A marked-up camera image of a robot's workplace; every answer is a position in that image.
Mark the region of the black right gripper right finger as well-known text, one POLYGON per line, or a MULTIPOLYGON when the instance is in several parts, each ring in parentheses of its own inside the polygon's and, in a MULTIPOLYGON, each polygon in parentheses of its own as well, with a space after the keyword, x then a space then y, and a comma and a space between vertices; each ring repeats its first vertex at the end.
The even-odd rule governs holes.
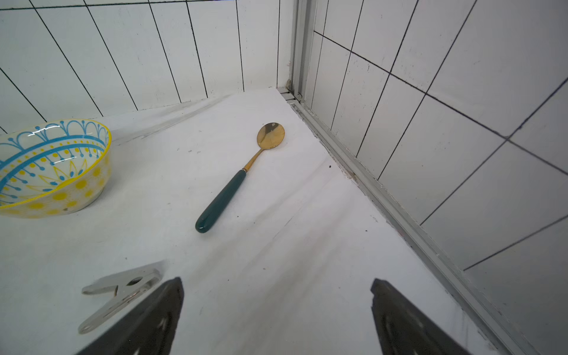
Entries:
POLYGON ((388 281, 375 279, 371 293, 371 310, 383 354, 468 354, 388 281))

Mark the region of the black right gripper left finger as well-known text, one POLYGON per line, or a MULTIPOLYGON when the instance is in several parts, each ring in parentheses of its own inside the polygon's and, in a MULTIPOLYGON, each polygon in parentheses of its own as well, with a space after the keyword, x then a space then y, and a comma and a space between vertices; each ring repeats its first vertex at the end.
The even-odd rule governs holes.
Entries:
POLYGON ((169 354, 183 299, 182 280, 168 280, 79 353, 169 354))

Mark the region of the grey clothespin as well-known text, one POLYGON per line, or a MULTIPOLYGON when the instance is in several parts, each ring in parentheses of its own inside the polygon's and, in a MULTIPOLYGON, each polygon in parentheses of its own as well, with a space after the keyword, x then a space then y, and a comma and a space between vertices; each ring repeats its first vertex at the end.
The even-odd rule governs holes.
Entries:
POLYGON ((164 261, 150 263, 146 266, 107 275, 85 286, 81 290, 83 295, 111 293, 112 298, 78 327, 78 333, 87 334, 93 331, 159 284, 164 276, 165 268, 164 261))

